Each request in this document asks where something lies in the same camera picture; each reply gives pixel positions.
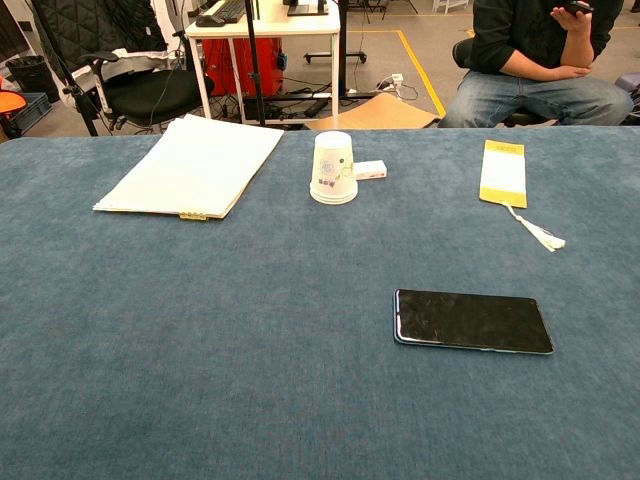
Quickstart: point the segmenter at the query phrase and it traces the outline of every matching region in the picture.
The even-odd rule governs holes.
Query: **white paper cup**
[[[328,205],[347,203],[358,194],[351,137],[346,133],[330,131],[316,137],[309,193]]]

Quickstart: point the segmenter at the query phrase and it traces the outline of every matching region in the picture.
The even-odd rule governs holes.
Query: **blue jeans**
[[[619,125],[633,102],[621,88],[588,76],[536,82],[469,71],[438,126],[495,127],[519,108],[559,125]]]

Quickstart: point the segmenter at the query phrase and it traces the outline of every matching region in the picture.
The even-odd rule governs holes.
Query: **trash bin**
[[[49,103],[60,100],[58,87],[42,55],[20,57],[7,62],[14,80],[25,93],[44,92]]]

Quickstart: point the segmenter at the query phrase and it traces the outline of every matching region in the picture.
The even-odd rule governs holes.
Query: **black shirt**
[[[611,38],[609,31],[623,0],[591,0],[591,45],[597,57]],[[546,68],[560,66],[567,32],[551,17],[558,0],[475,0],[471,68],[497,73],[519,50]]]

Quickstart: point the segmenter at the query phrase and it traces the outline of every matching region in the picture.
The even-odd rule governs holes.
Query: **brown cardboard box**
[[[424,128],[437,118],[433,113],[404,103],[389,93],[380,93],[362,105],[338,115],[340,130],[386,130]],[[307,123],[312,130],[332,130],[331,117]]]

